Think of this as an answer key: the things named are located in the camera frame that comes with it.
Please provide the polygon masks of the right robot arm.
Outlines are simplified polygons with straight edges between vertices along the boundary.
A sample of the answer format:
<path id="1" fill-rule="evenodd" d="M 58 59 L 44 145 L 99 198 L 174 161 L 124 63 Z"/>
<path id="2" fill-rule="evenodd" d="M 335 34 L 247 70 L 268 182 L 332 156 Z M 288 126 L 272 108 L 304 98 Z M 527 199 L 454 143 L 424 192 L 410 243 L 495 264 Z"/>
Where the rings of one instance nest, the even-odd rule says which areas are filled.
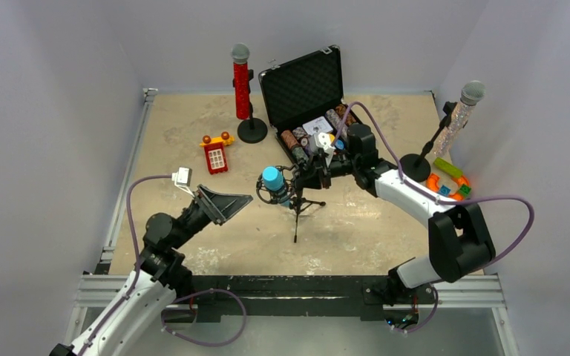
<path id="1" fill-rule="evenodd" d="M 494 244 L 476 203 L 432 197 L 430 191 L 382 159 L 367 125 L 347 129 L 345 151 L 337 154 L 326 133 L 309 138 L 312 157 L 295 177 L 295 187 L 329 188 L 336 177 L 352 176 L 359 188 L 390 202 L 427 228 L 428 253 L 388 272 L 388 288 L 397 294 L 443 280 L 452 283 L 491 262 Z"/>

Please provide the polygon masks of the silver glitter microphone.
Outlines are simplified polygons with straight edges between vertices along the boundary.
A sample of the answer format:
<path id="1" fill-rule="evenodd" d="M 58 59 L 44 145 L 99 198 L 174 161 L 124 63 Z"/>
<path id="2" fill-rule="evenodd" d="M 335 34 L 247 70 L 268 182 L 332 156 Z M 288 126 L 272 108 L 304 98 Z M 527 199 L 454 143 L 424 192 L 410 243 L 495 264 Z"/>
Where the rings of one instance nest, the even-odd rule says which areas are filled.
<path id="1" fill-rule="evenodd" d="M 436 138 L 433 146 L 434 156 L 442 157 L 449 151 L 457 134 L 466 126 L 476 104 L 484 97 L 485 85 L 480 81 L 471 81 L 462 88 L 460 100 L 448 115 L 448 124 Z"/>

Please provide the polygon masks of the black mic stand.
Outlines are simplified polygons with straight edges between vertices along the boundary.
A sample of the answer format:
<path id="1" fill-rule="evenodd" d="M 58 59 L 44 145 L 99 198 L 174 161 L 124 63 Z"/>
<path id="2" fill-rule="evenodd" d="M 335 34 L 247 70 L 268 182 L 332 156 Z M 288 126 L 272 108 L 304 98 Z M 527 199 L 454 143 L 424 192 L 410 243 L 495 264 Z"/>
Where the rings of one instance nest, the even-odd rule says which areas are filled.
<path id="1" fill-rule="evenodd" d="M 260 119 L 254 117 L 254 107 L 250 101 L 251 87 L 250 82 L 254 78 L 254 71 L 249 69 L 249 109 L 250 117 L 245 120 L 240 120 L 237 127 L 237 135 L 239 139 L 245 143 L 255 144 L 261 142 L 266 138 L 267 126 Z"/>
<path id="2" fill-rule="evenodd" d="M 424 182 L 429 177 L 431 168 L 430 163 L 425 157 L 432 151 L 434 143 L 441 132 L 449 126 L 451 122 L 451 114 L 456 105 L 457 102 L 445 103 L 443 107 L 445 117 L 439 122 L 439 127 L 432 138 L 424 144 L 420 154 L 406 154 L 399 160 L 403 173 L 414 181 Z"/>

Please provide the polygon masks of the black shock mount tripod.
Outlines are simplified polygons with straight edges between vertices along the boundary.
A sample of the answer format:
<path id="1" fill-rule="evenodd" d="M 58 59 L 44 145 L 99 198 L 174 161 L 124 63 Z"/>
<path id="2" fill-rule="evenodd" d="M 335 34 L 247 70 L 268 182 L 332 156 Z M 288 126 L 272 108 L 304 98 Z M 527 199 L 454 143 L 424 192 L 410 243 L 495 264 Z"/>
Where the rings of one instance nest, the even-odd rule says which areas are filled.
<path id="1" fill-rule="evenodd" d="M 286 183 L 289 186 L 289 204 L 284 207 L 295 212 L 295 230 L 294 230 L 293 242 L 297 243 L 299 218 L 301 213 L 306 211 L 312 205 L 318 205 L 320 207 L 324 207 L 327 203 L 325 201 L 309 200 L 303 196 L 303 189 L 300 190 L 296 185 L 297 178 L 299 178 L 299 175 L 297 175 L 295 165 L 289 167 L 283 165 L 271 165 L 271 166 L 275 166 L 276 168 L 282 170 L 284 179 L 286 180 Z M 262 172 L 260 173 L 255 185 L 255 192 L 259 200 L 268 205 L 278 205 L 278 204 L 272 204 L 269 201 L 269 192 L 263 186 L 261 180 L 261 174 Z"/>

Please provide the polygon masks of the red glitter microphone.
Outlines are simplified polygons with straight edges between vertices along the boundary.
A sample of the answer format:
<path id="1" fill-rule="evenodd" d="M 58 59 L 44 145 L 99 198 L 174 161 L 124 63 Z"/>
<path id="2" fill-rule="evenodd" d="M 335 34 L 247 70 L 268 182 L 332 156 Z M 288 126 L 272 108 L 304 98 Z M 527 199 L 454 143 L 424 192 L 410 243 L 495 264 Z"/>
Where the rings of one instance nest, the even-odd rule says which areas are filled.
<path id="1" fill-rule="evenodd" d="M 235 89 L 236 117 L 245 120 L 250 117 L 249 109 L 249 48 L 244 43 L 237 43 L 232 47 L 233 60 L 233 86 Z"/>

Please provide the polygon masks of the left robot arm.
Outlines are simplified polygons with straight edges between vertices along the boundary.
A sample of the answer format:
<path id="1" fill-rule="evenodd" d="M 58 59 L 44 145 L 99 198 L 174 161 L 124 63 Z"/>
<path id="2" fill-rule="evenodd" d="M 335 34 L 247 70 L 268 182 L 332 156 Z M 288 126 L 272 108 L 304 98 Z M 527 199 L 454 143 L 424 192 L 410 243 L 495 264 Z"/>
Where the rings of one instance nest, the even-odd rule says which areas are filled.
<path id="1" fill-rule="evenodd" d="M 248 194 L 221 194 L 199 185 L 180 216 L 152 215 L 123 287 L 80 336 L 57 344 L 51 354 L 124 355 L 168 305 L 198 296 L 179 247 L 210 223 L 223 225 L 252 200 Z"/>

